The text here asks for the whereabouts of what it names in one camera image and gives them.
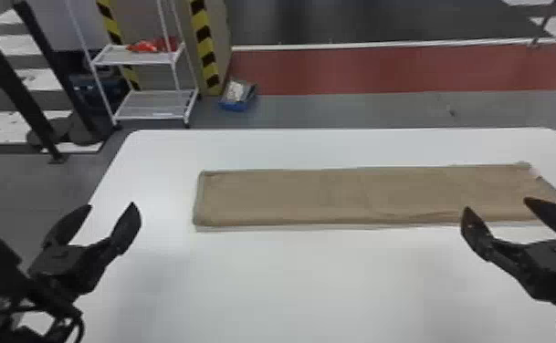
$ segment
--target beige cloth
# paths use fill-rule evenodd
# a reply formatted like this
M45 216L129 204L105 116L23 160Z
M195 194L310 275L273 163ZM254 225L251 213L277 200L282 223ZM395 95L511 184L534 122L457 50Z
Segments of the beige cloth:
M456 223L465 206L486 221L528 221L526 196L556 203L527 163L344 170L203 171L197 226Z

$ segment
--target red object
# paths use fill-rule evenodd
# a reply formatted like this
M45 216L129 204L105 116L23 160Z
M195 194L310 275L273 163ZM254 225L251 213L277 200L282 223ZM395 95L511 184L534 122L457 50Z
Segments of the red object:
M147 40L140 40L135 44L129 44L126 48L132 52L158 52L158 47L153 42Z
M158 48L159 51L169 51L169 47L165 43L164 37L154 39L154 44ZM171 45L171 51L176 51L179 42L177 41L177 37L170 36L169 37L169 44Z
M170 36L169 44L171 45L171 51L177 50L178 40L176 37ZM140 40L135 44L129 44L126 48L132 52L166 52L169 50L163 37L156 38L152 41Z
M230 74L265 95L556 89L556 44L237 51Z

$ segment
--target gray floor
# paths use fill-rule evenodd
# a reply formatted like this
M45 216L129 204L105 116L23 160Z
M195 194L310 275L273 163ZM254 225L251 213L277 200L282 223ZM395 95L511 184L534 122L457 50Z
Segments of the gray floor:
M193 130L523 126L556 129L556 91L266 96L259 98L247 113L224 112L216 106L215 99L204 99L194 110L192 124ZM124 130L114 134L99 154L73 155L64 165L49 165L43 155L0 155L0 237L28 265L39 252L39 242L50 225L89 200L130 132L181 127L180 122L124 123ZM391 147L378 147L378 151L382 149Z

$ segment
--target yellow and black warning stripe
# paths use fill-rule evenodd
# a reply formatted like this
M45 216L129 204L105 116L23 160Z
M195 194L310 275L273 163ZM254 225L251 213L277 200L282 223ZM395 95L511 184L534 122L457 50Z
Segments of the yellow and black warning stripe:
M203 65L203 78L210 95L220 94L220 74L215 60L214 40L209 28L209 16L205 0L189 0L193 15L193 31L196 35L196 49Z
M99 7L100 15L103 17L103 23L105 23L105 28L107 29L107 34L110 36L111 43L118 46L123 45L122 33L118 28L118 23L111 10L110 0L97 0L97 6ZM129 80L133 89L141 89L139 86L139 78L132 66L121 66L120 71L122 75Z

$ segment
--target white shelf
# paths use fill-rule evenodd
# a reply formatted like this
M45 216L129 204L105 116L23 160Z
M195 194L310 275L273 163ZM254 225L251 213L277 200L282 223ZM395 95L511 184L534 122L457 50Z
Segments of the white shelf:
M174 52L132 52L126 46L109 44L92 59L94 66L119 66L119 65L171 65L184 51L185 43L182 42Z
M131 91L116 111L116 120L184 120L196 101L198 89Z

